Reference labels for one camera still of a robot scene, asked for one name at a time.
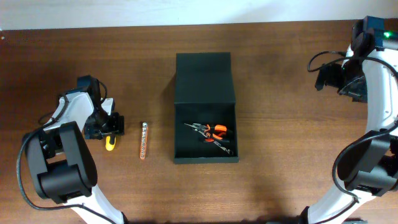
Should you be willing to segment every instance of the robotic arm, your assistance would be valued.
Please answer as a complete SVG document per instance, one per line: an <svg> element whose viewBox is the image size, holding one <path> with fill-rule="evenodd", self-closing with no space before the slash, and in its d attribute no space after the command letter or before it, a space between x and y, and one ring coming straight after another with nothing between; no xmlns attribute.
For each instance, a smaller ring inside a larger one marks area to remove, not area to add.
<svg viewBox="0 0 398 224"><path fill-rule="evenodd" d="M320 69L317 90L330 85L353 101L367 102L368 124L366 134L335 161L335 185L303 211L307 223L343 223L362 204L398 189L397 40L397 33L384 30L383 19L365 17L353 27L346 53L350 58L343 66L332 63ZM393 156L386 155L388 150Z"/></svg>
<svg viewBox="0 0 398 224"><path fill-rule="evenodd" d="M81 134L83 128L87 139L124 134L124 117L113 109L112 98L101 100L97 79L80 77L78 88L67 91L59 99L52 119L37 134L29 136L25 149L37 194L72 208L87 223L110 223L101 215L113 223L127 222L100 191L95 163ZM65 160L48 161L60 153L65 154ZM73 205L83 205L85 209Z"/></svg>

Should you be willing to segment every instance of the pliers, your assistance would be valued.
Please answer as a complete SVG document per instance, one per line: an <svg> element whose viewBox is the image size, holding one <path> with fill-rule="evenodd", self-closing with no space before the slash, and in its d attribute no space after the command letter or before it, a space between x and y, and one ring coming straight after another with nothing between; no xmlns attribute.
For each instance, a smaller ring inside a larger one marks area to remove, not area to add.
<svg viewBox="0 0 398 224"><path fill-rule="evenodd" d="M223 136L227 135L230 136L233 134L233 132L229 129L226 128L226 126L219 125L217 124L216 126L210 126L209 124L207 125L202 125L198 123L193 123L193 124L186 124L189 127L191 127L194 131L199 132L202 136L204 136L206 139L206 142L213 142L216 144L218 147L220 147L222 150L227 152L229 155L233 155L233 151L223 147L220 143L223 144L229 144L230 141L228 139L223 138Z"/></svg>

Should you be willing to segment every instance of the black box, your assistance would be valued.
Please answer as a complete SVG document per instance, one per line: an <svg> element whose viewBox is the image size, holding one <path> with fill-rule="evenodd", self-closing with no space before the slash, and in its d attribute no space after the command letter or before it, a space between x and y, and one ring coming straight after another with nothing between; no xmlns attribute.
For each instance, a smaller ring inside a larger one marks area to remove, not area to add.
<svg viewBox="0 0 398 224"><path fill-rule="evenodd" d="M174 163L238 162L235 93L230 53L177 54ZM222 124L234 132L225 146L233 155L184 123Z"/></svg>

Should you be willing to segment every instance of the yellow handle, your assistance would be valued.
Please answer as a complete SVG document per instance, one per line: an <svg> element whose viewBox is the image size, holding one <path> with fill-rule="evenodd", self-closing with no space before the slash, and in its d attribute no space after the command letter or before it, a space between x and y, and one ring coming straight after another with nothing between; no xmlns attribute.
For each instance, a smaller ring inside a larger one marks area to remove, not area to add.
<svg viewBox="0 0 398 224"><path fill-rule="evenodd" d="M116 136L107 136L106 137L106 144L105 144L106 150L112 151L114 149L115 145L116 145Z"/></svg>

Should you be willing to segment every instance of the box lid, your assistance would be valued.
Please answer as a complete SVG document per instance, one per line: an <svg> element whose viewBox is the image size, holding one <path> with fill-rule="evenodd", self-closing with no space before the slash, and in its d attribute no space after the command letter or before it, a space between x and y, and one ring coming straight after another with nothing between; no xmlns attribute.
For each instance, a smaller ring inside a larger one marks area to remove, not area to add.
<svg viewBox="0 0 398 224"><path fill-rule="evenodd" d="M231 54L177 54L174 103L235 103Z"/></svg>

